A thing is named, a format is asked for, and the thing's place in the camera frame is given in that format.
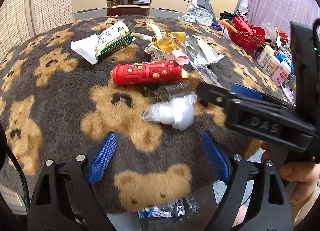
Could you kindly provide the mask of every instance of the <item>pink curtain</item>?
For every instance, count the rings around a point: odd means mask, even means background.
[[[290,21],[311,26],[320,17],[316,0],[250,0],[250,23],[259,25],[264,19],[290,35]]]

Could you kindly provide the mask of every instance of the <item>fuzzy blanket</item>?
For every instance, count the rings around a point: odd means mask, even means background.
[[[146,23],[163,31],[199,35],[225,57],[214,65],[222,86],[232,84],[282,98],[276,85],[243,50],[222,34],[194,23],[144,16],[117,16],[76,21],[54,28],[12,48],[0,64],[0,113],[8,143],[22,165],[30,194],[48,159],[68,162],[101,143],[109,131],[117,149],[102,180],[92,190],[106,213],[137,211],[199,191],[216,181],[201,147],[201,133],[210,130],[217,141],[248,158],[260,144],[224,127],[221,108],[195,105],[193,125],[180,132],[142,120],[149,101],[135,86],[117,87],[110,76],[118,63],[146,62],[148,44],[132,44],[89,64],[70,49],[76,41],[122,20],[132,32],[153,35]],[[200,81],[191,73],[195,90]],[[0,182],[22,194],[19,176],[6,160]],[[74,199],[70,198],[73,207]]]

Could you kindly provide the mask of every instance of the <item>red tube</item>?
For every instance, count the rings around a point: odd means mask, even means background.
[[[172,60],[118,64],[113,69],[112,79],[117,85],[181,82],[181,71],[181,66]]]

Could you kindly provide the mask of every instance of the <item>tv stand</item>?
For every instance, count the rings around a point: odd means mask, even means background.
[[[190,0],[150,0],[147,5],[129,4],[107,7],[111,0],[72,0],[73,20],[115,15],[144,15],[177,19],[186,15]]]

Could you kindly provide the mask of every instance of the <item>blue textured finger pad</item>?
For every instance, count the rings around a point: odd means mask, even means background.
[[[202,148],[205,151],[218,180],[223,181],[225,185],[228,185],[231,181],[228,163],[207,132],[202,134]]]
[[[263,100],[263,97],[262,97],[260,92],[257,92],[255,90],[249,89],[249,88],[244,87],[242,85],[233,84],[230,87],[230,90],[232,92],[239,93],[239,94],[242,94],[242,95],[247,96],[247,97]]]
[[[88,183],[92,186],[99,182],[111,160],[117,146],[117,137],[114,133],[106,140],[90,165]]]

